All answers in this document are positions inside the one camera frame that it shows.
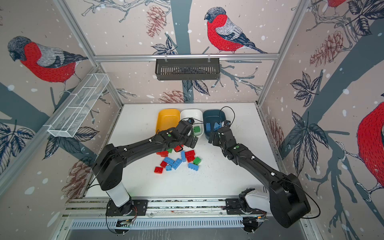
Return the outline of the red lego brick 2x4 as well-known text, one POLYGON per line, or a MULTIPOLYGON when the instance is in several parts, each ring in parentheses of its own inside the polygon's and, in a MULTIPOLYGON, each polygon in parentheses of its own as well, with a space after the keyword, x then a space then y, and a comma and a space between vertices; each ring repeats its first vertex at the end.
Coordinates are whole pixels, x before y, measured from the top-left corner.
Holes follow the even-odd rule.
POLYGON ((180 145, 180 146, 176 146, 175 148, 174 148, 174 151, 175 152, 181 152, 184 148, 183 148, 184 146, 183 145, 180 145))

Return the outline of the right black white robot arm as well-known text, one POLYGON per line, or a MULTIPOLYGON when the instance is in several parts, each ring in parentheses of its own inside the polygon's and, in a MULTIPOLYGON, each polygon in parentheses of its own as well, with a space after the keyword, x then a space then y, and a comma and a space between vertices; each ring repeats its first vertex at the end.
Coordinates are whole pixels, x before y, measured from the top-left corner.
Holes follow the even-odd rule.
POLYGON ((224 157, 246 169, 264 185, 269 192, 271 213, 282 227, 289 228, 311 211, 299 179, 275 170, 248 147, 237 143, 230 126, 211 132, 209 143, 220 147, 224 157))

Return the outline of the blue sloped lego brick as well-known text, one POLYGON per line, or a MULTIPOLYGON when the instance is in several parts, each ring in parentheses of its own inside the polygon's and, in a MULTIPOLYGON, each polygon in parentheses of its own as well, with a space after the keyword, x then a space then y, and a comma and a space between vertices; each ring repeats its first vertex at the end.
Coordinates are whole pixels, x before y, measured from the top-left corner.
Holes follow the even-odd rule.
POLYGON ((218 129, 220 129, 222 127, 221 123, 215 123, 214 124, 214 131, 217 131, 218 129))

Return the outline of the red lego bricks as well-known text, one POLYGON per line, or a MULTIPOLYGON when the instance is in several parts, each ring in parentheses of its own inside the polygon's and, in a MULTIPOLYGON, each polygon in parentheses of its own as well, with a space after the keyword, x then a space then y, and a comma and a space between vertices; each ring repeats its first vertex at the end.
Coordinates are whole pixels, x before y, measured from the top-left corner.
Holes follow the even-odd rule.
POLYGON ((193 162, 196 158, 196 153, 194 150, 185 152, 185 157, 188 163, 193 162))

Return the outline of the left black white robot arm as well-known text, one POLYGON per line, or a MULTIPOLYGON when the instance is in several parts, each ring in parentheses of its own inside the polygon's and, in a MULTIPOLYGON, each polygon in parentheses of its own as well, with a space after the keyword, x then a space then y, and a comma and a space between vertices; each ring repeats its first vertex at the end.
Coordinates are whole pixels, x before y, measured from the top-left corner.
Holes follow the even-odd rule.
POLYGON ((148 155, 186 146, 194 148, 198 137, 193 134, 194 119, 179 121, 176 127, 157 132, 154 136, 125 146, 106 145, 92 170, 102 189, 118 208, 129 204, 131 196, 122 183, 123 169, 148 155))

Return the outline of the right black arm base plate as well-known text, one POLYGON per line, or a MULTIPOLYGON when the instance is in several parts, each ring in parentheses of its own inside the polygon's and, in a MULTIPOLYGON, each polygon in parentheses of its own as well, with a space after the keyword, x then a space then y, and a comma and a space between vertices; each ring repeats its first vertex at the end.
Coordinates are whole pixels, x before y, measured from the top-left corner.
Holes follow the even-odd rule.
POLYGON ((240 203, 237 198, 225 199, 225 206, 222 208, 227 215, 266 215, 267 213, 259 209, 251 209, 245 204, 240 203))

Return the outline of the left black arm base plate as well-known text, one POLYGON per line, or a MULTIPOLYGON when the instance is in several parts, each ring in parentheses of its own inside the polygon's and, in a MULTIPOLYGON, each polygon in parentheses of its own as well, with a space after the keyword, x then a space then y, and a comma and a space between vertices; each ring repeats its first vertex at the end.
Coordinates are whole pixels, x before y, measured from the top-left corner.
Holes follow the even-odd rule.
POLYGON ((122 216, 145 216, 148 200, 129 200, 121 207, 117 207, 113 200, 109 200, 107 204, 106 216, 107 217, 122 217, 122 216))

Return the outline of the green square lego brick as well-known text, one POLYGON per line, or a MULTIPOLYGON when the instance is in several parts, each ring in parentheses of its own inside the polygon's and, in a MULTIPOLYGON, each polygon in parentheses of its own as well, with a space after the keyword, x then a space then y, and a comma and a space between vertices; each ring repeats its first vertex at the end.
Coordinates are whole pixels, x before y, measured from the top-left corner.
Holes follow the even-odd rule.
POLYGON ((201 132, 201 129, 199 126, 196 126, 193 128, 195 134, 199 134, 201 132))

